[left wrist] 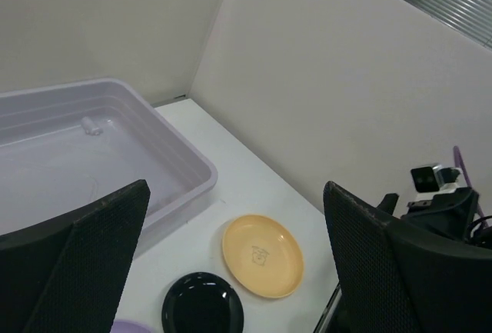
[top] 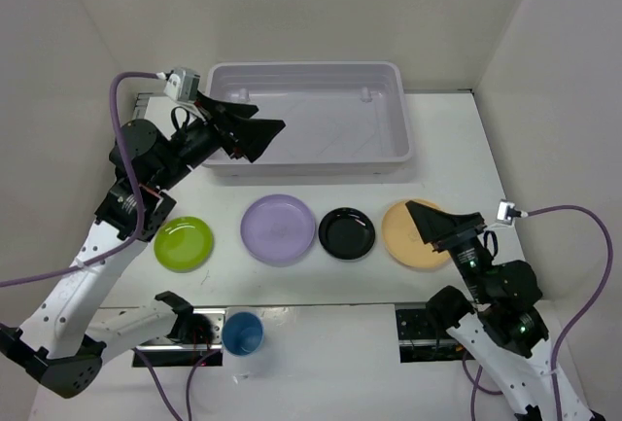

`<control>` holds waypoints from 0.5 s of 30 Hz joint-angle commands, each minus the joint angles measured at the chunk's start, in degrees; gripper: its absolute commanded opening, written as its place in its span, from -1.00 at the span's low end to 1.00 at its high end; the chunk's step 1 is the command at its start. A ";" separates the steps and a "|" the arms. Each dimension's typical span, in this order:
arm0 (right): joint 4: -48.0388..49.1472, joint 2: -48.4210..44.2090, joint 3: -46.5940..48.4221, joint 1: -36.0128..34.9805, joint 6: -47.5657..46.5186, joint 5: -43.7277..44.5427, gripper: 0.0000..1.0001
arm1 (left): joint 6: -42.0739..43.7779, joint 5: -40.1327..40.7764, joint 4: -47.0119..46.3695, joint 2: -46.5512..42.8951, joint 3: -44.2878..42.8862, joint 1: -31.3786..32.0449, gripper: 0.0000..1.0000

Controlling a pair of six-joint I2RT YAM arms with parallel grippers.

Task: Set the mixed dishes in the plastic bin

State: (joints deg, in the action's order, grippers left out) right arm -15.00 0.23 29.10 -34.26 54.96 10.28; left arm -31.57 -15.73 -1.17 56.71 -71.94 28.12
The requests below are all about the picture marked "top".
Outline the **orange plastic plate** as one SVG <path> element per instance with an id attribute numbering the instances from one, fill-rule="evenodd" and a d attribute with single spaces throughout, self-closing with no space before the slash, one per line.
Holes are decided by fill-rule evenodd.
<path id="1" fill-rule="evenodd" d="M 437 253 L 425 244 L 407 208 L 406 200 L 393 204 L 384 214 L 381 236 L 387 252 L 400 264 L 419 271 L 433 271 L 449 263 L 447 252 Z"/>

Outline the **black plastic plate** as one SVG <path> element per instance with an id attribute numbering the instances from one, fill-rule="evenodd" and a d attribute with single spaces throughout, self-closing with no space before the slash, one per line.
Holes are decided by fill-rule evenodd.
<path id="1" fill-rule="evenodd" d="M 351 208 L 335 208 L 323 217 L 318 239 L 324 250 L 341 261 L 357 261 L 374 247 L 376 231 L 364 212 Z"/>

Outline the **purple plastic plate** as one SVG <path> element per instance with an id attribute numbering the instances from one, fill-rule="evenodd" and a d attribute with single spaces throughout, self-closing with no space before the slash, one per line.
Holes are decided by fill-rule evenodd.
<path id="1" fill-rule="evenodd" d="M 302 259 L 313 244 L 316 221 L 310 208 L 288 194 L 270 194 L 253 202 L 240 222 L 240 236 L 248 253 L 273 266 Z"/>

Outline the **green plastic plate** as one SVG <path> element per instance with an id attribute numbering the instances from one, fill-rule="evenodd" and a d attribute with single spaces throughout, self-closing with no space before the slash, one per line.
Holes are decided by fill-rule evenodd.
<path id="1" fill-rule="evenodd" d="M 202 266 L 214 249 L 214 234 L 201 219 L 185 216 L 162 226 L 154 239 L 154 254 L 160 265 L 186 273 Z"/>

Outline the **blue plastic cup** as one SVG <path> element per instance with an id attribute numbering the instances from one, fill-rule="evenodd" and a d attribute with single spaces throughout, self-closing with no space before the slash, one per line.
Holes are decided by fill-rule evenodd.
<path id="1" fill-rule="evenodd" d="M 237 312 L 225 318 L 222 343 L 233 356 L 256 353 L 263 343 L 264 328 L 260 318 L 251 312 Z"/>

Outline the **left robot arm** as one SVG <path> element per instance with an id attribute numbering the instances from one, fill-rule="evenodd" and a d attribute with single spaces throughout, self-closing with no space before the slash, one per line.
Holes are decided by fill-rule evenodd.
<path id="1" fill-rule="evenodd" d="M 207 341 L 208 319 L 170 291 L 105 321 L 94 316 L 175 206 L 168 190 L 218 150 L 255 162 L 285 129 L 281 120 L 258 118 L 258 110 L 199 94 L 171 136 L 145 119 L 126 123 L 109 154 L 116 182 L 96 210 L 81 251 L 28 319 L 1 327 L 2 354 L 43 387 L 71 399 L 105 364 L 150 339 Z"/>

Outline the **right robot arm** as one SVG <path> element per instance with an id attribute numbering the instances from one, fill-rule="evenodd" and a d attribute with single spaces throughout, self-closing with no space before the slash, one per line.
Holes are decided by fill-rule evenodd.
<path id="1" fill-rule="evenodd" d="M 450 335 L 487 372 L 518 420 L 599 420 L 558 364 L 553 338 L 536 309 L 542 298 L 523 260 L 496 263 L 497 245 L 480 213 L 450 214 L 410 200 L 422 241 L 448 253 L 468 292 L 446 286 L 426 303 L 426 324 Z"/>

